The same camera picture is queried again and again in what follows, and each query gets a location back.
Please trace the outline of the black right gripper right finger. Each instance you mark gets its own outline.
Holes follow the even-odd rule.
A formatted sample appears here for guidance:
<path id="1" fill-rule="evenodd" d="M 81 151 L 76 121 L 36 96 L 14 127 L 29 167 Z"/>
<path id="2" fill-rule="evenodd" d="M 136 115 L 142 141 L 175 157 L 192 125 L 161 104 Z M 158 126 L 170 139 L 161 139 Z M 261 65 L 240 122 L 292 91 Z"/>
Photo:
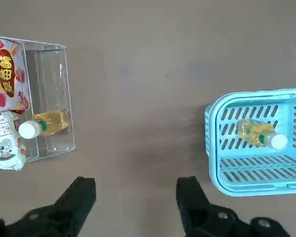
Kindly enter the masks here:
<path id="1" fill-rule="evenodd" d="M 287 237 L 283 226 L 267 217 L 243 222 L 230 208 L 209 202 L 196 177 L 180 177 L 176 201 L 187 237 Z"/>

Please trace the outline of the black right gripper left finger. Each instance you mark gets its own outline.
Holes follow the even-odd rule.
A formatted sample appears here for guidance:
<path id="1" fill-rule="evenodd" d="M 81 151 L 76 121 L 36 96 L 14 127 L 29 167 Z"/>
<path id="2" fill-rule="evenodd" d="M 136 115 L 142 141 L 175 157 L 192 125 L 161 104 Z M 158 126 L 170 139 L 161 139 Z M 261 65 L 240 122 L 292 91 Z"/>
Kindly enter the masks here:
<path id="1" fill-rule="evenodd" d="M 0 219 L 0 237 L 76 237 L 95 201 L 95 179 L 77 177 L 55 203 L 33 209 L 10 225 Z"/>

